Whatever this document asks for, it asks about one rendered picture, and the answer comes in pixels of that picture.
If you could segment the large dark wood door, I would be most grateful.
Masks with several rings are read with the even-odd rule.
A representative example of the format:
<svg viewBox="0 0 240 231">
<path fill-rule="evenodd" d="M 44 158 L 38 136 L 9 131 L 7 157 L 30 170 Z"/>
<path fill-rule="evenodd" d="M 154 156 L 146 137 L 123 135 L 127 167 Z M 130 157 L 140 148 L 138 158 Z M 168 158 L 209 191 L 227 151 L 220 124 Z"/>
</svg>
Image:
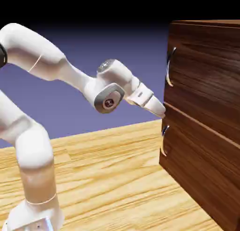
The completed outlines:
<svg viewBox="0 0 240 231">
<path fill-rule="evenodd" d="M 173 22 L 165 102 L 240 144 L 240 25 Z"/>
</svg>

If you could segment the dark wood cabinet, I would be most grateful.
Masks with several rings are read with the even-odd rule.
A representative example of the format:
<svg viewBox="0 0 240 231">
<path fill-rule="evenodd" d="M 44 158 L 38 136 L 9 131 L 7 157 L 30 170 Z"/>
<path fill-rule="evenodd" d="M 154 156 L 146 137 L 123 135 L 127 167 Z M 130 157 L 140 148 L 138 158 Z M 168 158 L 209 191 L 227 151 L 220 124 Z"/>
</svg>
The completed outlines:
<svg viewBox="0 0 240 231">
<path fill-rule="evenodd" d="M 240 231 L 240 20 L 169 26 L 159 164 L 224 231 Z"/>
</svg>

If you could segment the small dark wood door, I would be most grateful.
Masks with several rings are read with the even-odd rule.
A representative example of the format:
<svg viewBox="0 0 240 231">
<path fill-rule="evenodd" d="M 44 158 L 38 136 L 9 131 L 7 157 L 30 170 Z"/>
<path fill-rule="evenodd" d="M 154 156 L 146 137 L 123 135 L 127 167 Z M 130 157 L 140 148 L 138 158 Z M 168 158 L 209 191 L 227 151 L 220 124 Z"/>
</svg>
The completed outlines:
<svg viewBox="0 0 240 231">
<path fill-rule="evenodd" d="M 224 231 L 240 231 L 240 149 L 168 105 L 160 165 Z"/>
</svg>

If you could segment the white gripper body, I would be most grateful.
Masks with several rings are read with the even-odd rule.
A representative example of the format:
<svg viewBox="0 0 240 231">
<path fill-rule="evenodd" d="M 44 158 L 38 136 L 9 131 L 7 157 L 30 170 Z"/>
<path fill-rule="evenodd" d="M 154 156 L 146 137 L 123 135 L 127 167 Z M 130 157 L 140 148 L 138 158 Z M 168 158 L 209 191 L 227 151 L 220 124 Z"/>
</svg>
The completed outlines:
<svg viewBox="0 0 240 231">
<path fill-rule="evenodd" d="M 166 109 L 154 95 L 149 99 L 143 108 L 161 119 L 165 117 Z"/>
</svg>

